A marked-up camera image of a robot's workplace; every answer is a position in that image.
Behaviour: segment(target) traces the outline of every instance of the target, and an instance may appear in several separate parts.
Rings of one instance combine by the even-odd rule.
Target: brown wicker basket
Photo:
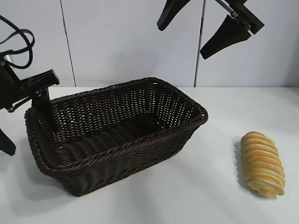
[[[28,140],[40,171],[82,196],[178,153],[206,123],[206,110],[158,78],[51,101],[59,131],[33,108]]]

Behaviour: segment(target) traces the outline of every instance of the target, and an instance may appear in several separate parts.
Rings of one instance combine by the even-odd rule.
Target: bread
[[[275,142],[249,132],[241,139],[241,151],[247,185],[264,197],[284,195],[285,172]]]

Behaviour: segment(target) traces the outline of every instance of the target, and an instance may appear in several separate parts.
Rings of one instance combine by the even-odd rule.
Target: white table
[[[51,88],[51,98],[92,88]],[[0,153],[1,224],[297,224],[299,88],[181,88],[209,121],[175,157],[83,197],[72,197],[37,169],[23,115],[0,111],[0,127],[17,145]],[[285,195],[250,193],[236,162],[249,131],[273,138],[285,168]]]

